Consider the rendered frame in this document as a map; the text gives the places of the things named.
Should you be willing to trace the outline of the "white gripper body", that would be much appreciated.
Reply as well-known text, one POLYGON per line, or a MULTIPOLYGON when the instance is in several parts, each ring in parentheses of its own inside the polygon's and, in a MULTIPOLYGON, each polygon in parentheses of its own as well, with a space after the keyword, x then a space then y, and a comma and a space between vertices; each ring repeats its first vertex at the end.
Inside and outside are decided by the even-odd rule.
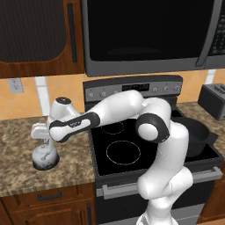
POLYGON ((36 140, 49 140, 50 135, 45 123, 35 123, 32 126, 31 137, 36 140))

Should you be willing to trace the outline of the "grey white kettle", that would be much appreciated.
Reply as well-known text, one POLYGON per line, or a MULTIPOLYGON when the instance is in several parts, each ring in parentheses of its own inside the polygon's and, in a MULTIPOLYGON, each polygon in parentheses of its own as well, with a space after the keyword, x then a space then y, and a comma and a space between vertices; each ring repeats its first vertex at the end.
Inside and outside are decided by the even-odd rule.
POLYGON ((39 171, 47 171, 54 168, 60 161, 60 157, 52 140, 36 147, 32 152, 33 167, 39 171))

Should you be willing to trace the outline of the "black steel stove range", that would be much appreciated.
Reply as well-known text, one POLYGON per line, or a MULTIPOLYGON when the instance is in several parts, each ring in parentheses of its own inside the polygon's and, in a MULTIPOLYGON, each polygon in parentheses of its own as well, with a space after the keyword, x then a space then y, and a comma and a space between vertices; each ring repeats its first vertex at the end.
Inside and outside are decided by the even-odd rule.
MULTIPOLYGON (((83 83, 84 109, 90 110, 96 103, 114 93, 137 90, 144 98, 166 99, 171 105, 172 118, 185 117, 176 107, 182 84, 183 78, 173 75, 129 76, 88 81, 83 83), (167 92, 163 91, 165 86, 169 87, 167 92), (157 92, 153 92, 154 87, 157 87, 157 92), (100 96, 102 91, 106 92, 104 98, 100 96), (89 97, 90 92, 93 92, 93 98, 89 97)), ((141 139, 134 128, 135 120, 129 119, 94 128, 89 132, 96 190, 102 185, 110 187, 136 183, 138 177, 154 162, 157 145, 141 139)), ((185 159, 185 167, 192 174, 212 170, 215 166, 221 169, 222 163, 223 156, 214 145, 206 145, 200 155, 185 159)), ((135 225, 138 218, 101 225, 135 225)))

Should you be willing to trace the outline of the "brown wooden drawer front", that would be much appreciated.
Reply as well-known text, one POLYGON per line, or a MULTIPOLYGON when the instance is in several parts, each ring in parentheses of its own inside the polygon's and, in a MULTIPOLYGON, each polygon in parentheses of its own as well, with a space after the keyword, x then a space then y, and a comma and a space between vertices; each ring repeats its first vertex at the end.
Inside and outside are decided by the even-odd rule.
POLYGON ((6 205, 6 208, 10 212, 13 212, 17 210, 27 209, 29 207, 39 207, 69 200, 86 200, 88 198, 92 198, 94 195, 95 195, 94 184, 89 183, 82 185, 60 187, 37 192, 21 193, 7 197, 2 197, 2 200, 3 203, 6 205), (62 197, 59 199, 37 201, 38 194, 41 194, 42 196, 48 196, 48 195, 55 195, 59 191, 62 191, 62 197))

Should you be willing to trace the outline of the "brown wooden base cupboard door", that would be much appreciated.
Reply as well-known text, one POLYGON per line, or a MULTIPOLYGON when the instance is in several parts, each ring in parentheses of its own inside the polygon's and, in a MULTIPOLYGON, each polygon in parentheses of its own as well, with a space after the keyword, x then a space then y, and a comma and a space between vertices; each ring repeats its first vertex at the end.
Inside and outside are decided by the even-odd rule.
POLYGON ((91 200, 70 201, 61 205, 20 211, 11 217, 14 225, 88 225, 88 202, 91 204, 92 225, 97 225, 91 200))

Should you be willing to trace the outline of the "brown cupboard door dark panel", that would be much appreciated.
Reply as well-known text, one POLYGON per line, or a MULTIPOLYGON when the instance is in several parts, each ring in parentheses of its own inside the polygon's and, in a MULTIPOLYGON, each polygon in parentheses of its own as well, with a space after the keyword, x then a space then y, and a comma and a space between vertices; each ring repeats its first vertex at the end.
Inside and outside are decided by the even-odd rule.
POLYGON ((0 0, 0 78, 83 73, 80 0, 0 0), (73 4, 77 62, 67 3, 73 4))

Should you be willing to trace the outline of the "black oven door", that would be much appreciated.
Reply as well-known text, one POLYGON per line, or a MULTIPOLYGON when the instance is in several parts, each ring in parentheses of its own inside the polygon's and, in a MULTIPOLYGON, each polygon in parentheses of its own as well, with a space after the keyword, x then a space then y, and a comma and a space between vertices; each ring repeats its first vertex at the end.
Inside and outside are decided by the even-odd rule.
MULTIPOLYGON (((178 225, 195 225, 201 210, 207 202, 214 181, 193 184, 173 204, 172 217, 178 225)), ((147 208, 148 202, 139 194, 105 200, 103 196, 96 198, 96 214, 98 225, 138 218, 147 208)))

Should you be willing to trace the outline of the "black steel microwave oven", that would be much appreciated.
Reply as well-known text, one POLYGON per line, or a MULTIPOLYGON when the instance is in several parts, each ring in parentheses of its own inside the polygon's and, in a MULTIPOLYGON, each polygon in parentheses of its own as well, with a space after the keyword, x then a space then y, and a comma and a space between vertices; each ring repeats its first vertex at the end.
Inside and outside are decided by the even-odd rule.
POLYGON ((81 0, 88 76, 225 69, 225 0, 204 65, 214 0, 81 0))

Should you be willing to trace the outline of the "black cooking pot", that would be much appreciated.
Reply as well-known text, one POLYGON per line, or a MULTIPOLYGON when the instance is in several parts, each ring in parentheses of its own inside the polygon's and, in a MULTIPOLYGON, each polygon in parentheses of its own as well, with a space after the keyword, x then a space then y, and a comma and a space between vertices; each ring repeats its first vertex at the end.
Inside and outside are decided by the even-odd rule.
POLYGON ((198 120, 185 117, 176 117, 172 120, 184 125, 189 131, 187 157, 200 155, 206 145, 213 146, 218 138, 218 134, 212 133, 206 125, 198 120))

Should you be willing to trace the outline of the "dark grey toaster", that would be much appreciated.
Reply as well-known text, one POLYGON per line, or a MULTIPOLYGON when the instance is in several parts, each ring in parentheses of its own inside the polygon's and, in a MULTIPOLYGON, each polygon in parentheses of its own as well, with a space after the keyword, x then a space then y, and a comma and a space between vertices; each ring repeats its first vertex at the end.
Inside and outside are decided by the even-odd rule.
POLYGON ((225 84, 203 84, 198 104, 216 120, 225 120, 225 84))

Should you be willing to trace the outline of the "brown wooden base cupboard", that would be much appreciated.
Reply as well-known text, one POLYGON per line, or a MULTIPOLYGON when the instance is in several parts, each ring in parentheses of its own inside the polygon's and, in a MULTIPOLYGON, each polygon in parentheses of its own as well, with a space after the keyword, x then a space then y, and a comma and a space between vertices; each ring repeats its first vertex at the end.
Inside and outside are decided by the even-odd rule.
POLYGON ((221 167, 222 177, 214 182, 214 189, 203 207, 197 220, 199 225, 204 222, 225 219, 225 161, 221 167))

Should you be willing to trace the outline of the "grey wall socket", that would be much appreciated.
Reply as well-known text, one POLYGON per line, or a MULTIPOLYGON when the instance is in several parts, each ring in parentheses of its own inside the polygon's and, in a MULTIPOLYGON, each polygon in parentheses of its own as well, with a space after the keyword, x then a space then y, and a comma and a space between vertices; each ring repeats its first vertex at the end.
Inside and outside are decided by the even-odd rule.
POLYGON ((20 78, 8 78, 7 79, 11 93, 23 93, 23 85, 20 78))

